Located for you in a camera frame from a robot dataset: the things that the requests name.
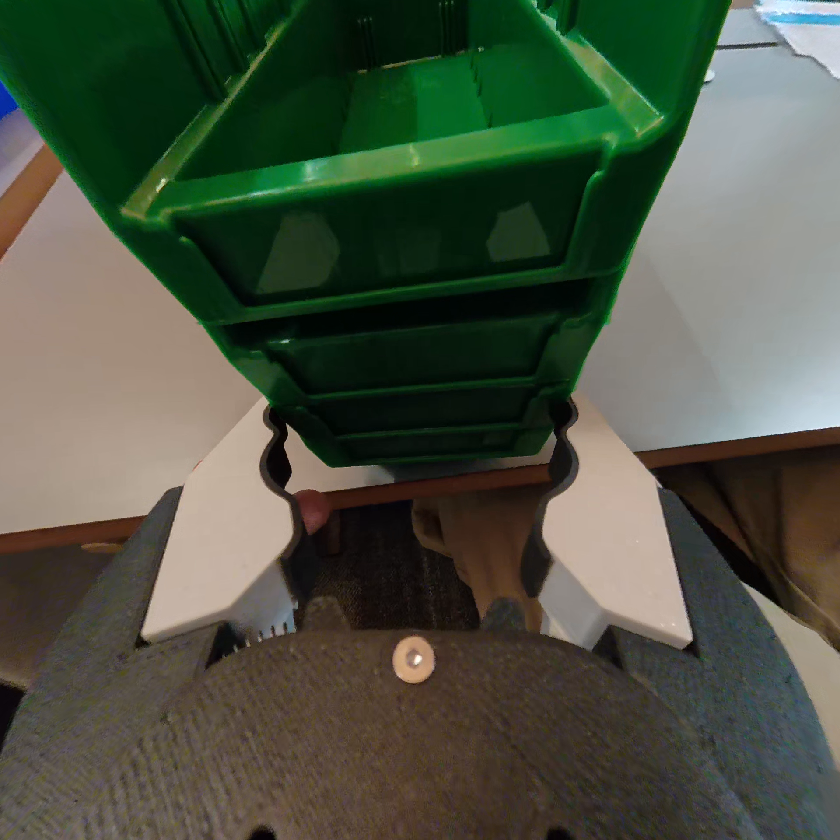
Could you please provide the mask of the person's right leg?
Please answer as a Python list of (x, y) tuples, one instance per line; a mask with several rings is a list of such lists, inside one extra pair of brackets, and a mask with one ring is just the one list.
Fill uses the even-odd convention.
[(839, 447), (658, 471), (761, 572), (774, 600), (839, 649)]

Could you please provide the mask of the person's left leg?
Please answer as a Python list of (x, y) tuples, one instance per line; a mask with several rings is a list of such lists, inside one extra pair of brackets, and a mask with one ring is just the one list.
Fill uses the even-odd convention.
[(541, 631), (543, 609), (525, 592), (521, 561), (544, 491), (544, 486), (520, 486), (413, 501), (417, 540), (452, 559), (481, 620), (493, 602), (508, 599), (520, 605), (527, 630)]

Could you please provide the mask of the white instruction paper sheet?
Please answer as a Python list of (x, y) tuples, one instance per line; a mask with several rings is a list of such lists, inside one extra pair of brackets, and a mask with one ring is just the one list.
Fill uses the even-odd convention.
[(758, 1), (754, 8), (796, 55), (813, 59), (839, 79), (838, 1)]

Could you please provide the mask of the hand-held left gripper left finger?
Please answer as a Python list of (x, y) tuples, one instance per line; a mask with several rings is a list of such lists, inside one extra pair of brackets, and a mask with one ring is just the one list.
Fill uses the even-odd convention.
[(258, 402), (194, 468), (176, 504), (140, 635), (158, 644), (216, 623), (261, 641), (296, 631), (309, 549), (287, 426)]

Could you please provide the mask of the person's left hand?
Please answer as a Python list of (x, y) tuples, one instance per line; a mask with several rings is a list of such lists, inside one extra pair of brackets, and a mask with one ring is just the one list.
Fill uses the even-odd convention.
[(217, 539), (264, 541), (283, 548), (297, 527), (309, 534), (318, 531), (331, 507), (316, 490), (287, 493), (255, 456), (214, 451), (186, 481), (179, 512), (195, 528), (208, 526)]

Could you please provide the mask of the green plastic bin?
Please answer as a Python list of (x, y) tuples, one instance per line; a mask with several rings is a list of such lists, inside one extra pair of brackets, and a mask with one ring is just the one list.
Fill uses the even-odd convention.
[(389, 434), (472, 426), (537, 426), (549, 421), (547, 405), (573, 391), (570, 380), (529, 378), (460, 382), (310, 395), (300, 405), (275, 411), (299, 434)]
[(275, 404), (419, 386), (573, 384), (622, 271), (207, 329)]
[(2, 82), (205, 324), (620, 275), (729, 2), (2, 2)]
[(547, 442), (553, 426), (501, 423), (337, 435), (315, 423), (295, 432), (327, 466), (351, 467), (532, 456)]

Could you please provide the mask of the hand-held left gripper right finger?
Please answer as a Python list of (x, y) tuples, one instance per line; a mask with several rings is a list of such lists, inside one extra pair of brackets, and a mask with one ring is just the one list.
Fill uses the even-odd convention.
[(657, 480), (586, 397), (551, 412), (551, 488), (521, 557), (540, 633), (593, 650), (616, 627), (685, 649), (694, 636)]

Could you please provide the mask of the person's leg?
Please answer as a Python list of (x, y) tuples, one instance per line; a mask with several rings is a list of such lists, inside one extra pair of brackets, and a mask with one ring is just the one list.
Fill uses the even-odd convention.
[(658, 471), (761, 572), (774, 600), (839, 649), (839, 447)]
[(493, 602), (508, 599), (520, 605), (527, 630), (541, 631), (543, 609), (525, 592), (521, 561), (544, 491), (544, 486), (520, 486), (413, 501), (417, 540), (452, 559), (481, 620)]

